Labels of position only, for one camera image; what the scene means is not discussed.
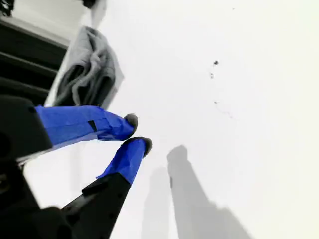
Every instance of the gray towel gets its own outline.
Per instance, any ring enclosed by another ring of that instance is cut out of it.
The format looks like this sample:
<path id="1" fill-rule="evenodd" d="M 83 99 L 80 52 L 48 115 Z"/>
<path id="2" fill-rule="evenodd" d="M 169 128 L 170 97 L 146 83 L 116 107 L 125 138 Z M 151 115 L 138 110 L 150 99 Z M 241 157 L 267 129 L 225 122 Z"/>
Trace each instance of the gray towel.
<path id="1" fill-rule="evenodd" d="M 71 49 L 54 105 L 100 106 L 115 82 L 114 62 L 105 37 L 82 27 Z"/>

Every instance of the white surface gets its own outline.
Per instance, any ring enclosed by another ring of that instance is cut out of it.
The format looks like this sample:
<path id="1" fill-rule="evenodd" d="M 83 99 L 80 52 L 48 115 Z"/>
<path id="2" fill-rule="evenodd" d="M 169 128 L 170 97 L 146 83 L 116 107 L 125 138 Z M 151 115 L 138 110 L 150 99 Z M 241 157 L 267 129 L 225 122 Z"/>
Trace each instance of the white surface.
<path id="1" fill-rule="evenodd" d="M 317 9 L 310 0 L 107 2 L 98 29 L 125 76 L 109 110 L 135 112 L 135 135 L 153 141 L 112 238 L 178 238 L 166 156 L 181 144 L 208 199 L 252 239 L 319 238 Z M 119 146 L 85 142 L 29 163 L 40 205 L 78 196 Z"/>

